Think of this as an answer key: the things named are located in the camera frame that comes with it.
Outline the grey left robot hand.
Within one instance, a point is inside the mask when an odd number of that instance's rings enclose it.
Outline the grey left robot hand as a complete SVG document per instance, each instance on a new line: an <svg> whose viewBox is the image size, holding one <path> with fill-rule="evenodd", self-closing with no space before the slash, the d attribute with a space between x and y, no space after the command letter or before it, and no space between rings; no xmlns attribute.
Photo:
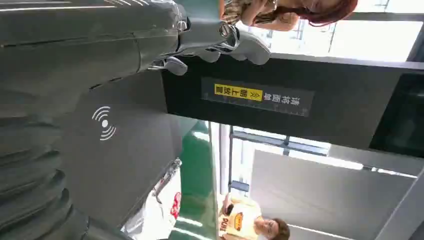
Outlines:
<svg viewBox="0 0 424 240"><path fill-rule="evenodd" d="M0 116L55 116L90 87L167 69L178 56L220 55L263 65L258 38L222 21L217 0L3 0Z"/></svg>

